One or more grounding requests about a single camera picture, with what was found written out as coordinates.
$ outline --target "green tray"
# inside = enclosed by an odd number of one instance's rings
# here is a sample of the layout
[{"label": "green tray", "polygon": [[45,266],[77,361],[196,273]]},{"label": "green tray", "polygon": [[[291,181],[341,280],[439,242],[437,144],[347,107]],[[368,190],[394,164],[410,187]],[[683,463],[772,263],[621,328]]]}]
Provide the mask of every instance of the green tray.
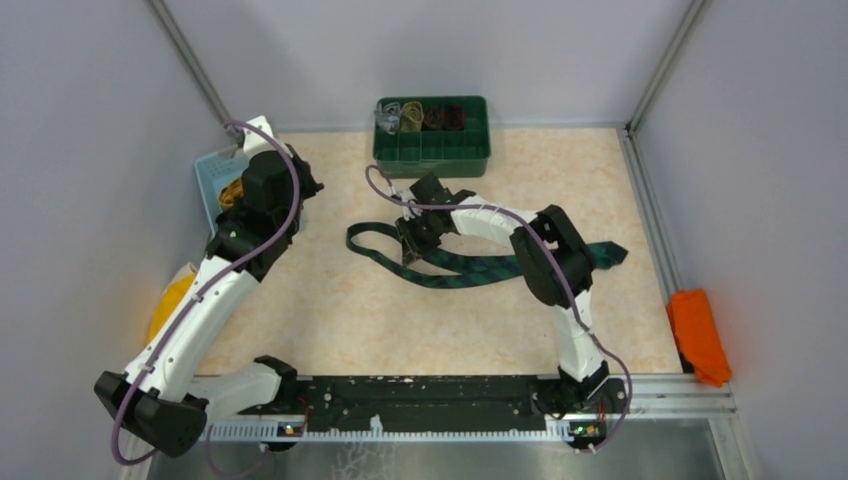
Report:
[{"label": "green tray", "polygon": [[381,105],[421,102],[459,104],[465,113],[463,130],[398,132],[374,129],[374,160],[391,178],[420,178],[429,172],[445,177],[480,177],[492,154],[486,99],[471,97],[385,97]]}]

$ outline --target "blue basket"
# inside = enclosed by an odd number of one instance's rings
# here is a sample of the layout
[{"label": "blue basket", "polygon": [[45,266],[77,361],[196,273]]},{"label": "blue basket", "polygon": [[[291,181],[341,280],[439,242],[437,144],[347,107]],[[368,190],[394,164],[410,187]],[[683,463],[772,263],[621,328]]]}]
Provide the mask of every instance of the blue basket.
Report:
[{"label": "blue basket", "polygon": [[223,212],[218,203],[218,194],[241,175],[248,165],[247,157],[243,154],[235,155],[235,152],[236,148],[230,147],[201,157],[194,162],[197,183],[200,185],[200,196],[203,197],[203,206],[206,208],[206,218],[209,220],[212,235],[217,228],[215,218]]}]

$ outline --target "orange cloth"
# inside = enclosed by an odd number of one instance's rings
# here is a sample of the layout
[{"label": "orange cloth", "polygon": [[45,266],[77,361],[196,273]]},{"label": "orange cloth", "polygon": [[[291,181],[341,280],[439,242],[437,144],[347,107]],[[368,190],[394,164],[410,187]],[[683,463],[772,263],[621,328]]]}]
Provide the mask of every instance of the orange cloth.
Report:
[{"label": "orange cloth", "polygon": [[732,372],[721,348],[707,294],[702,289],[680,291],[666,308],[677,349],[695,368],[701,382],[720,387]]},{"label": "orange cloth", "polygon": [[159,300],[159,305],[157,305],[156,310],[153,311],[153,319],[150,322],[150,329],[147,331],[147,343],[153,341],[156,334],[159,332],[159,329],[162,328],[162,325],[165,325],[166,321],[168,321],[168,317],[171,316],[171,313],[173,313],[174,309],[177,308],[180,300],[182,300],[186,292],[188,292],[192,281],[194,281],[193,273],[168,285],[168,288]]}]

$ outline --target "table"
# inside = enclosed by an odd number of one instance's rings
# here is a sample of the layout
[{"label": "table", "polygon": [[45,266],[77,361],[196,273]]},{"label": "table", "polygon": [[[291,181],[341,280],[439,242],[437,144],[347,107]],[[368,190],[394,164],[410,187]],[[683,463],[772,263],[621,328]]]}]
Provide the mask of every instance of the table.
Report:
[{"label": "table", "polygon": [[[198,374],[229,373],[264,354],[306,375],[554,373],[550,309],[521,279],[431,290],[347,250],[349,225],[393,223],[400,215],[399,207],[365,182],[365,166],[373,162],[370,136],[282,136],[326,188],[305,202],[304,228],[224,326]],[[594,274],[595,331],[634,373],[680,372],[615,130],[492,130],[491,141],[493,155],[483,177],[443,183],[514,208],[557,204],[587,242],[614,240],[627,248],[623,265]],[[411,181],[397,183],[405,187]],[[369,233],[357,239],[400,258],[400,246],[387,237]],[[465,254],[511,253],[455,235],[443,247]],[[439,271],[427,267],[416,264],[427,273]],[[614,362],[610,369],[621,371]]]}]

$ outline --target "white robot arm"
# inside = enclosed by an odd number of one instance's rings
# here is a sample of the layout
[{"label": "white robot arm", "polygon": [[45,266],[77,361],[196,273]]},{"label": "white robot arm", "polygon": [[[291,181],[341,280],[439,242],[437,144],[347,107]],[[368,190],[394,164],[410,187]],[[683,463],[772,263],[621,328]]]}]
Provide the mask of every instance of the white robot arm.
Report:
[{"label": "white robot arm", "polygon": [[[265,117],[249,123],[273,135]],[[229,375],[194,377],[224,323],[291,244],[302,201],[323,188],[291,146],[282,149],[291,157],[296,177],[269,143],[246,133],[244,195],[217,218],[217,231],[191,288],[150,344],[121,373],[103,372],[95,384],[95,393],[113,418],[124,408],[123,428],[168,456],[188,451],[206,425],[217,420],[255,405],[294,401],[297,371],[272,357],[257,358]],[[297,209],[291,213],[293,221],[278,233],[292,209]],[[249,252],[254,256],[242,264],[240,259]],[[238,268],[233,268],[234,262],[239,262]],[[219,276],[204,292],[204,285]],[[189,303],[193,306],[183,314]],[[161,351],[152,358],[159,345]]]},{"label": "white robot arm", "polygon": [[445,233],[473,235],[514,248],[528,287],[543,303],[550,305],[559,355],[560,375],[574,386],[577,401],[591,397],[609,376],[603,355],[590,333],[578,322],[580,319],[592,327],[591,272],[594,269],[588,247],[573,224],[559,207],[549,206],[542,212],[510,209],[545,240],[556,241],[555,258],[572,287],[576,305],[570,305],[562,287],[554,278],[549,264],[541,258],[535,242],[528,241],[524,226],[516,219],[499,211],[502,207],[466,190],[456,195],[444,188],[438,179],[429,175],[402,192],[403,199],[413,199],[418,205],[481,205],[492,208],[433,211],[404,208],[404,217],[396,222],[403,247],[403,259],[409,264],[439,245],[439,236]]}]

